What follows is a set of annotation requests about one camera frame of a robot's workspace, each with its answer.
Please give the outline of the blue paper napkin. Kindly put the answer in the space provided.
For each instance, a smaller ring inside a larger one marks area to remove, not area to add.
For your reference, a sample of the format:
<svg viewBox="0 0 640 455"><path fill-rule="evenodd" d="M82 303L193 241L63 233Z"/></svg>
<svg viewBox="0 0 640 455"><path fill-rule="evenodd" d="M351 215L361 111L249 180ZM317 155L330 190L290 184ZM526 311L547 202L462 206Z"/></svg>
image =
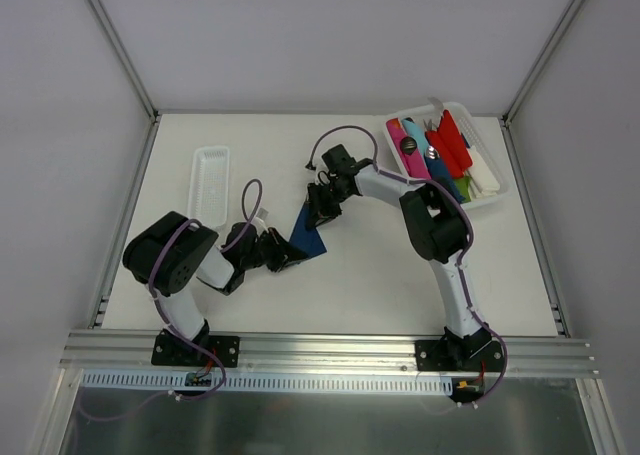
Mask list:
<svg viewBox="0 0 640 455"><path fill-rule="evenodd" d="M304 202L289 237L289 243L304 251L308 259L312 259L325 254L327 248L317 229L308 230L306 228L308 215L309 204Z"/></svg>

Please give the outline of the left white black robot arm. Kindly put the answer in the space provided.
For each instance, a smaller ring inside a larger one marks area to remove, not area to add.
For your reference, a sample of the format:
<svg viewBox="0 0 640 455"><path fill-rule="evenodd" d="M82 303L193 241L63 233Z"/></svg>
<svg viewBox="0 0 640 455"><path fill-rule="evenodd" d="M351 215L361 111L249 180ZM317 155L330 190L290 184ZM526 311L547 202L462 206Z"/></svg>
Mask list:
<svg viewBox="0 0 640 455"><path fill-rule="evenodd" d="M190 289L192 279L228 295L249 270L279 273L309 258L276 229L259 231L250 221L234 224L220 247L217 239L214 230L170 211L130 241L122 256L124 268L149 291L174 353L188 365L203 362L213 351L208 321Z"/></svg>

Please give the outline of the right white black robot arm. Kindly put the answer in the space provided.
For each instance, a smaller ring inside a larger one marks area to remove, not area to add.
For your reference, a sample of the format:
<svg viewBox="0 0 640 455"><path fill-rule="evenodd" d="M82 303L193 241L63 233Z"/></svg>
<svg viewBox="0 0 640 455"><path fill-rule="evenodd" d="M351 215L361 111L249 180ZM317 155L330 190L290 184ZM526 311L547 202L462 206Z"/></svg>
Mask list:
<svg viewBox="0 0 640 455"><path fill-rule="evenodd" d="M342 214L341 205L355 196L399 209L412 248L429 262L438 283L445 312L441 357L459 370L472 369L483 358L478 340L485 332L474 316L465 277L463 261L473 233L460 204L442 184L407 179L368 158L357 161L343 145L331 148L322 159L326 172L307 185L306 228L336 219Z"/></svg>

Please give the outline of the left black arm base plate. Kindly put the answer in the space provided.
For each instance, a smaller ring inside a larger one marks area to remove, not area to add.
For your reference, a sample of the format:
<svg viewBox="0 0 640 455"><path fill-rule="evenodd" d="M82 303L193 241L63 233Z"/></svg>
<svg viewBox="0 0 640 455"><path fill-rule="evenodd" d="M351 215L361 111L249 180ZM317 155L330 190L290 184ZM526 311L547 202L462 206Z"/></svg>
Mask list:
<svg viewBox="0 0 640 455"><path fill-rule="evenodd" d="M203 367L212 362L204 350L213 354L224 368L236 368L241 339L238 336L200 334L196 349L176 335L163 329L155 338L151 355L152 366Z"/></svg>

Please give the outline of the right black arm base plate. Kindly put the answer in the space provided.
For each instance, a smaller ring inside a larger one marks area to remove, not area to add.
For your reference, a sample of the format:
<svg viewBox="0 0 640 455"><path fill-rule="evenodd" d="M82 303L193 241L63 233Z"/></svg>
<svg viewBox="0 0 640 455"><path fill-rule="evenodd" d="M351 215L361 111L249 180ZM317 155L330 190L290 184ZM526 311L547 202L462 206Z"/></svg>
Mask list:
<svg viewBox="0 0 640 455"><path fill-rule="evenodd" d="M498 341L491 341L478 350L467 353L461 345L446 338L417 340L414 355L420 372L501 372L505 356Z"/></svg>

